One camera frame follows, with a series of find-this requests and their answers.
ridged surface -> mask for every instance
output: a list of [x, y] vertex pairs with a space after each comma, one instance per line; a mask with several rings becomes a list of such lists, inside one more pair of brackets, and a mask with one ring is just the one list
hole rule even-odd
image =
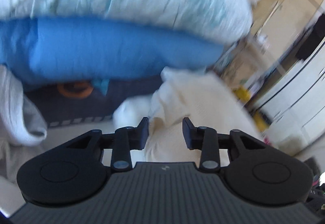
[[264, 208], [248, 204], [217, 175], [193, 163], [138, 163], [114, 174], [96, 196], [64, 208], [26, 204], [14, 224], [313, 224], [319, 219], [303, 204]]

blue blanket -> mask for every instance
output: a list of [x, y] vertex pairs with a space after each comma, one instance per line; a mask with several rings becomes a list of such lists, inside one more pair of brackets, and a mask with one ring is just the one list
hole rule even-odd
[[0, 63], [25, 84], [134, 79], [165, 66], [199, 69], [222, 46], [183, 32], [96, 18], [38, 18], [0, 22]]

screw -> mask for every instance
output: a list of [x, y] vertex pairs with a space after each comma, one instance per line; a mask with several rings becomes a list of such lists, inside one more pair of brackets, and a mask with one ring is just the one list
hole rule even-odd
[[126, 169], [129, 167], [129, 163], [126, 161], [117, 161], [113, 164], [114, 168], [116, 169]]
[[205, 169], [215, 169], [219, 166], [219, 164], [215, 161], [205, 161], [202, 163], [202, 166], [205, 168]]

white logo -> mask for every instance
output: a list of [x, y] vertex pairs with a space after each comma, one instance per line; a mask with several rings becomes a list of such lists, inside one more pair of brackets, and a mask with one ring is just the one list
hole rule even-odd
[[168, 165], [164, 165], [164, 166], [162, 166], [161, 168], [162, 168], [162, 170], [164, 170], [164, 171], [167, 171], [167, 170], [170, 169], [170, 167], [169, 167]]

white dresser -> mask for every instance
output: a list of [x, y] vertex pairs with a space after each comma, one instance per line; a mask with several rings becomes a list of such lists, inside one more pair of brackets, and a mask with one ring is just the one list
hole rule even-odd
[[325, 132], [325, 39], [254, 103], [272, 120], [271, 143], [294, 155]]

